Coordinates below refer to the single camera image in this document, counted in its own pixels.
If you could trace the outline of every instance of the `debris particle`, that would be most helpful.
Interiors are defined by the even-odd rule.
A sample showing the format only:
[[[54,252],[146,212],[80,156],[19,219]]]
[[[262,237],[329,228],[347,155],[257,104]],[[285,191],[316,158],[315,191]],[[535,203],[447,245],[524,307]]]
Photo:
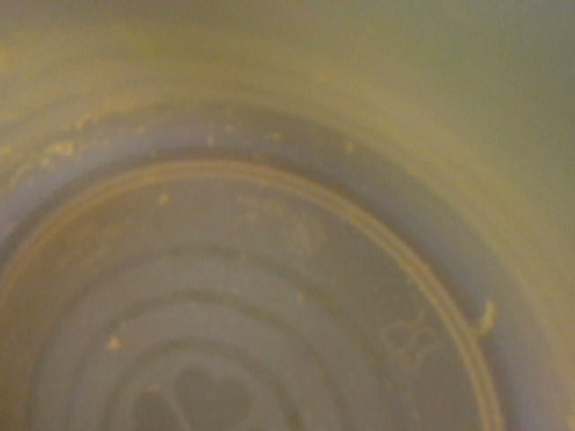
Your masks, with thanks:
[[[75,150],[76,143],[73,140],[68,139],[50,145],[48,148],[46,148],[46,153],[61,155],[63,157],[71,157],[74,155]]]
[[[347,142],[345,144],[345,152],[347,154],[353,154],[356,152],[357,149],[358,149],[358,146],[355,145],[353,142]]]
[[[303,292],[297,291],[296,298],[297,302],[300,304],[307,303],[307,295]]]
[[[112,335],[110,337],[110,341],[108,341],[108,345],[106,346],[106,348],[110,352],[117,352],[118,350],[120,350],[122,348],[122,342],[119,340],[118,337],[116,337],[115,335]]]
[[[479,338],[487,336],[495,328],[495,322],[497,320],[497,305],[488,299],[485,302],[485,312],[483,316],[473,327],[473,332]]]
[[[170,197],[169,194],[167,193],[162,193],[157,200],[157,204],[160,207],[163,207],[164,205],[167,205],[170,203],[170,201],[172,200],[172,198]]]

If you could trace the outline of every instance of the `food crumb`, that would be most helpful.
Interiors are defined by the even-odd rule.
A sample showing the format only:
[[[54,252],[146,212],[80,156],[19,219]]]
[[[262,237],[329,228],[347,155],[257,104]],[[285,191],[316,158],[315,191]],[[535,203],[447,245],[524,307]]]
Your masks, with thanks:
[[[495,328],[496,320],[497,320],[497,305],[491,299],[488,299],[485,302],[485,312],[483,313],[483,316],[473,328],[473,332],[477,337],[480,338],[485,337]]]
[[[119,338],[117,336],[112,335],[110,337],[110,340],[108,341],[108,345],[106,346],[106,348],[110,352],[117,352],[118,350],[120,350],[122,348],[122,342],[119,340]]]

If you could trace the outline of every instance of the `yellowish residue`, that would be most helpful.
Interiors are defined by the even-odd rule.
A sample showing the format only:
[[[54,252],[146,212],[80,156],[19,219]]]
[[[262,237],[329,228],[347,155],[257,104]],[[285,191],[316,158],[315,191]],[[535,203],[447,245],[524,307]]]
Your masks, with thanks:
[[[61,155],[63,157],[72,157],[77,149],[77,143],[72,139],[56,142],[46,148],[47,154]]]
[[[172,197],[171,197],[169,194],[167,194],[167,193],[162,193],[162,194],[160,194],[160,196],[158,197],[157,204],[158,204],[160,207],[163,207],[164,205],[168,205],[171,200],[172,200]]]
[[[122,348],[122,342],[120,341],[120,339],[117,336],[112,335],[110,337],[110,340],[108,341],[108,345],[106,346],[106,348],[110,352],[117,352],[118,350],[120,350]]]
[[[483,338],[493,331],[497,321],[497,312],[497,305],[491,299],[488,299],[485,302],[483,316],[473,327],[473,333],[477,337]]]

